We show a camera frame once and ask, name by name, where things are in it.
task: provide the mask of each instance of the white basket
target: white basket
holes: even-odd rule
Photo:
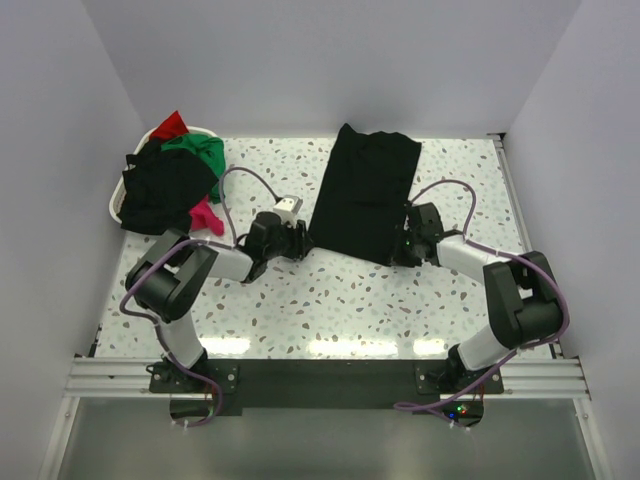
[[[206,128],[200,127],[190,127],[187,126],[189,133],[201,133],[203,135],[208,135],[210,137],[216,137],[217,135],[213,133],[211,130],[207,130]],[[133,151],[134,154],[137,154],[142,150],[142,147],[145,143],[149,141],[149,135],[151,135],[155,131],[155,128],[149,130],[144,137],[138,143],[138,146]],[[120,213],[120,209],[122,208],[122,202],[124,202],[124,196],[127,191],[124,188],[124,181],[122,180],[122,175],[120,175],[120,180],[118,180],[118,185],[116,185],[116,189],[113,191],[113,195],[111,195],[111,201],[109,202],[109,213],[111,214],[111,218],[113,218],[116,222],[122,224],[122,220],[118,217],[118,213]]]

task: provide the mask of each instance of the pile of clothes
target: pile of clothes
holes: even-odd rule
[[[189,133],[176,111],[137,154],[127,155],[127,164],[122,172],[126,195],[118,213],[123,229],[146,235],[169,228],[224,233],[209,206],[209,200],[220,202],[218,179],[226,167],[220,138]]]

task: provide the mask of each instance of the gray floor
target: gray floor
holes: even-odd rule
[[[84,400],[61,479],[594,478],[571,401],[493,401],[465,433],[393,411],[248,410],[186,434],[165,400]]]

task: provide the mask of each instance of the table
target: table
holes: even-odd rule
[[[522,252],[513,209],[491,139],[424,139],[411,190],[441,178],[470,183],[478,207],[473,239]],[[280,195],[304,200],[299,218],[309,221],[333,138],[228,138],[227,165],[254,169]],[[272,199],[246,173],[225,180],[228,204],[240,233]],[[423,201],[438,207],[445,229],[461,228],[470,195],[442,185]],[[214,206],[222,218],[222,209]],[[222,238],[230,243],[227,226]],[[116,275],[101,312],[96,357],[153,358],[161,354],[148,321],[123,316],[118,304],[124,278],[152,245],[152,237],[127,232]],[[196,331],[209,357],[228,358],[445,358],[447,349],[486,325],[484,288],[432,266],[382,267],[315,249],[301,263],[277,259],[251,285],[208,279],[192,308]],[[548,347],[521,354],[551,358]]]

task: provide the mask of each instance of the black cloth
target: black cloth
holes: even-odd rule
[[[309,234],[327,250],[389,265],[422,145],[345,124],[324,173]]]
[[[147,235],[160,235],[168,228],[188,232],[189,210],[218,182],[200,158],[189,150],[162,151],[151,139],[137,155],[127,155],[135,166],[122,172],[127,191],[118,216],[122,228]]]

